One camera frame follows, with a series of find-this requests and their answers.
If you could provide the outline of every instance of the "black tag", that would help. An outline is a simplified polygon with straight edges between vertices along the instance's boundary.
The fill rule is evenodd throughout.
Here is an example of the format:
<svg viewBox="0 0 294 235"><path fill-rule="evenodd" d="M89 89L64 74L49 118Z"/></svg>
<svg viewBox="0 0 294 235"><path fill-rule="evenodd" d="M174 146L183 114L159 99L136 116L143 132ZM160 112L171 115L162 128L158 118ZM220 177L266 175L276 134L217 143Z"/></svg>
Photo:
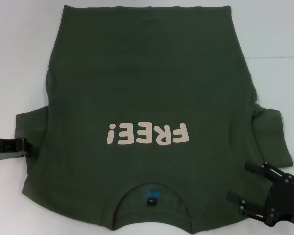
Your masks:
<svg viewBox="0 0 294 235"><path fill-rule="evenodd" d="M151 197L147 201L147 206L156 206L157 205L157 198Z"/></svg>

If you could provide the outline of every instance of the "t-shirt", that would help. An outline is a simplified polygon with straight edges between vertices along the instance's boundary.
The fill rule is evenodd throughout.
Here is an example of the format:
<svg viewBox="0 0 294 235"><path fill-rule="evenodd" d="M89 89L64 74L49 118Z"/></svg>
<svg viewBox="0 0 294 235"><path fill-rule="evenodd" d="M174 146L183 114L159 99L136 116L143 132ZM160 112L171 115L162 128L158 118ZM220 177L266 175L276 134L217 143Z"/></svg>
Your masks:
<svg viewBox="0 0 294 235"><path fill-rule="evenodd" d="M22 193L73 219L209 230L244 219L229 190L264 202L271 184L246 161L292 166L229 6L65 6L46 90L47 107L17 115L32 144Z"/></svg>

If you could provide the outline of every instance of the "white table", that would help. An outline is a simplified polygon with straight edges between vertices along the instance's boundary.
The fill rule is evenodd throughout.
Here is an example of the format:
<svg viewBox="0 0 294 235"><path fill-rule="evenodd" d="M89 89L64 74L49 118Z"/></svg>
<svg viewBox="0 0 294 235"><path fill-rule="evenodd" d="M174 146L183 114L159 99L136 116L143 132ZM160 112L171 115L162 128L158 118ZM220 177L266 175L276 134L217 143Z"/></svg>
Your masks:
<svg viewBox="0 0 294 235"><path fill-rule="evenodd" d="M280 110L294 160L294 0L0 0L0 138L12 138L15 114L47 105L45 75L63 5L232 7L235 29L259 103ZM286 170L294 174L294 167ZM117 231L55 214L21 194L24 158L0 161L0 235L186 235L174 226L140 223ZM269 228L248 219L201 235L294 235L294 225Z"/></svg>

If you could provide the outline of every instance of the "sleeve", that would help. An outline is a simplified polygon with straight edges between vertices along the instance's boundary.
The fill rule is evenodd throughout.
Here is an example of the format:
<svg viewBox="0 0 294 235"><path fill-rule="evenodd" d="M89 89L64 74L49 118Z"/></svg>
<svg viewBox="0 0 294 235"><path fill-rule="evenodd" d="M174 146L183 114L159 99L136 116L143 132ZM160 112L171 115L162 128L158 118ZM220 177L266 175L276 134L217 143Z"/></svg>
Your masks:
<svg viewBox="0 0 294 235"><path fill-rule="evenodd" d="M252 126L254 135L264 161L275 167L293 165L284 140L281 113L255 105Z"/></svg>
<svg viewBox="0 0 294 235"><path fill-rule="evenodd" d="M27 172L34 166L44 141L48 121L48 107L16 115L15 138L27 138L31 148L26 155Z"/></svg>

